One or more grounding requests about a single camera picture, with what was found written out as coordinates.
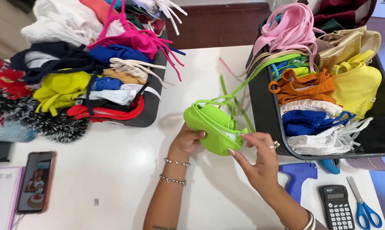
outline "ring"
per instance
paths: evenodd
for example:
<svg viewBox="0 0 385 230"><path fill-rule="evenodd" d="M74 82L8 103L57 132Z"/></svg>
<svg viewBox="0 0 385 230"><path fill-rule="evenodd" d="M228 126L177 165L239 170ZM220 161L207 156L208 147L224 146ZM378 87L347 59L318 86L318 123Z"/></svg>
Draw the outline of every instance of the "ring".
<svg viewBox="0 0 385 230"><path fill-rule="evenodd" d="M273 146L268 146L268 148L270 148L270 149L272 149L272 148L278 148L280 146L280 144L279 144L279 142L277 142L277 141L274 141L273 142Z"/></svg>

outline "fingernail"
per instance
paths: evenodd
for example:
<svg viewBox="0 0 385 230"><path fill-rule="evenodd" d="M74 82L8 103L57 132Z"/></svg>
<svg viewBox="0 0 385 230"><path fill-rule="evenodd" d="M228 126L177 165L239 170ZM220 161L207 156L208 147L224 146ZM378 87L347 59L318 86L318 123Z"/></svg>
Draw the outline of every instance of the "fingernail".
<svg viewBox="0 0 385 230"><path fill-rule="evenodd" d="M234 150L230 149L230 148L227 148L229 154L231 154L231 156L235 156L235 152Z"/></svg>

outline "phone screen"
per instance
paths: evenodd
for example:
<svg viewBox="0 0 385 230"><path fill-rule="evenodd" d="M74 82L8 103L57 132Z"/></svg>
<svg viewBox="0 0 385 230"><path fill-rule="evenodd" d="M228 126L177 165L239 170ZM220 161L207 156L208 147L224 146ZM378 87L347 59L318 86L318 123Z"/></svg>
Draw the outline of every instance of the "phone screen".
<svg viewBox="0 0 385 230"><path fill-rule="evenodd" d="M41 212L45 206L52 152L29 154L22 181L18 213Z"/></svg>

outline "table surface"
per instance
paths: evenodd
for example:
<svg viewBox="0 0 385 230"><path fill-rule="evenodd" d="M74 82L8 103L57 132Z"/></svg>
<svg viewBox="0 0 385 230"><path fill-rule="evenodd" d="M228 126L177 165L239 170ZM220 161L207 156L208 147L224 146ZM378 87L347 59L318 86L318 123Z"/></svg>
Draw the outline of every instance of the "table surface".
<svg viewBox="0 0 385 230"><path fill-rule="evenodd" d="M222 57L235 73L244 71L251 45L183 50L178 55L182 82L167 65L165 83L169 89L161 93L155 123L147 128L121 124L95 123L85 137L73 144L55 144L43 138L30 143L17 143L10 154L10 163L0 167L24 166L32 151L56 151L57 160L47 212L26 215L18 230L140 230L144 215L164 167L163 158L183 124L183 112L199 99L222 95L219 75L224 74L228 92L240 84L227 74L218 58ZM249 93L244 106L250 120L253 115ZM238 116L238 127L247 126ZM241 152L251 163L256 150ZM302 162L279 156L280 164ZM278 230L279 218L248 183L242 169L232 157L221 157L200 148L191 157L184 189L179 229ZM341 167L339 175L318 169L318 179L308 179L302 186L303 207L325 223L318 186L339 184L347 187L353 216L356 199L346 180L353 176L365 202L383 219L379 200L369 171ZM284 186L288 176L278 175ZM94 206L94 199L99 205Z"/></svg>

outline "silver tinsel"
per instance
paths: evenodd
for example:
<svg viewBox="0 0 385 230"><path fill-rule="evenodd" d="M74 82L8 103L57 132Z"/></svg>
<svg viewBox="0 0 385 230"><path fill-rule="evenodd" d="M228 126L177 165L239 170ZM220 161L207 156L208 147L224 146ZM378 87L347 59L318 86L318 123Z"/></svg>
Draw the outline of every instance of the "silver tinsel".
<svg viewBox="0 0 385 230"><path fill-rule="evenodd" d="M16 100L6 98L0 89L0 115L22 127L36 130L38 135L58 143L72 143L86 133L89 119L74 120L66 114L52 117L49 112L35 112L39 102L32 96Z"/></svg>

